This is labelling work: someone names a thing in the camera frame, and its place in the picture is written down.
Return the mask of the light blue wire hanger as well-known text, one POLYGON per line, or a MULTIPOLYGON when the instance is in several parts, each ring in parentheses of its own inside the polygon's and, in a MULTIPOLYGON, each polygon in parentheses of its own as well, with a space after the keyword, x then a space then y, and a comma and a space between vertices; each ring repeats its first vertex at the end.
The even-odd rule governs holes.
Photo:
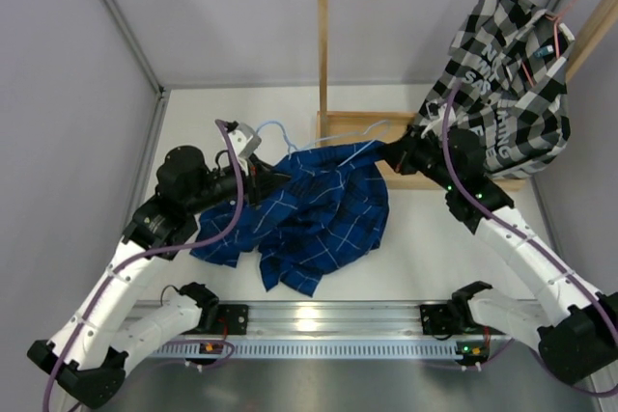
POLYGON ((293 153, 296 153, 296 152, 299 152, 299 151, 309 151, 310 149, 315 148, 320 142, 338 141, 340 139, 344 139, 344 138, 352 137, 352 136, 366 136, 366 135, 369 135, 370 132, 373 129, 381 127, 381 126, 384 127, 384 130, 378 136, 372 137, 372 138, 368 139, 367 141, 363 142, 360 148, 355 149, 354 152, 348 158, 346 158, 344 161, 340 162, 339 163, 339 167, 342 167, 345 164, 348 164, 348 163, 352 162, 361 153, 363 153, 369 147, 374 145, 379 140, 379 138, 381 136, 385 135, 387 130, 391 127, 391 122, 388 122, 387 120, 381 120, 381 121, 378 121, 378 122, 373 123, 371 125, 368 125, 363 131, 350 131, 350 132, 346 132, 346 133, 339 134, 339 135, 332 135, 332 136, 316 138, 315 140, 313 140, 312 142, 310 142, 309 144, 307 144, 303 148, 299 148, 296 144, 294 144, 292 142, 292 140, 290 139, 290 137, 288 135, 286 127, 281 122, 279 122, 279 121, 276 121, 276 120, 265 121, 265 122, 261 123, 255 129, 255 131, 256 131, 257 134, 260 134, 260 132, 265 127, 270 126, 270 125, 275 125, 275 126, 277 126, 280 129, 282 138, 283 138, 284 143, 286 144, 286 147, 287 147, 287 151, 286 151, 286 158, 287 159, 290 159, 292 157, 293 153))

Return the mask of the blue plaid shirt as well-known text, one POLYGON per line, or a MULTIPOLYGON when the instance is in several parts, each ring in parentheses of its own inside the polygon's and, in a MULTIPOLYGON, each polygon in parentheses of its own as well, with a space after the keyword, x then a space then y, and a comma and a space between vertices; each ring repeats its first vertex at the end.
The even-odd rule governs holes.
POLYGON ((245 206, 221 240, 190 250, 199 260, 237 266, 260 255, 263 286, 314 295, 323 276, 377 250, 389 215, 377 166, 379 141, 296 151, 275 166, 289 180, 256 206, 245 206))

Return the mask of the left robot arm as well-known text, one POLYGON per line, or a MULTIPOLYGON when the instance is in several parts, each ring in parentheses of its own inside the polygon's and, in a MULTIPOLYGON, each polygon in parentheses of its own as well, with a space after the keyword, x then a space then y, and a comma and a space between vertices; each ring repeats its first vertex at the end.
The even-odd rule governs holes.
POLYGON ((178 335, 209 333, 218 321, 216 297, 202 284, 180 288, 171 302, 124 327, 151 280, 180 251, 193 248, 197 215, 235 201, 223 230, 203 240, 216 244, 232 232, 245 205, 261 203, 290 179, 260 160, 250 143, 233 137, 227 167, 210 169, 193 146, 168 152, 156 172, 154 194, 138 207, 96 285, 50 339, 37 340, 28 358, 47 373, 42 410, 51 408, 54 388, 97 409, 111 400, 136 367, 178 335))

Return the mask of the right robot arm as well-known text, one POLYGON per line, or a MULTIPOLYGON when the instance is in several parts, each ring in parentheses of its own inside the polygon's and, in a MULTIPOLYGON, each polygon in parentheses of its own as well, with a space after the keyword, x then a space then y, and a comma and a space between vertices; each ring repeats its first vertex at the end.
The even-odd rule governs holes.
POLYGON ((479 137, 451 128, 444 140, 409 128, 379 148, 395 173, 420 173, 442 187, 450 213, 489 245, 533 295, 506 296, 485 282, 453 292, 452 325, 488 327, 526 345, 559 381, 575 385, 617 360, 617 296, 579 279, 540 239, 512 198, 484 170, 479 137))

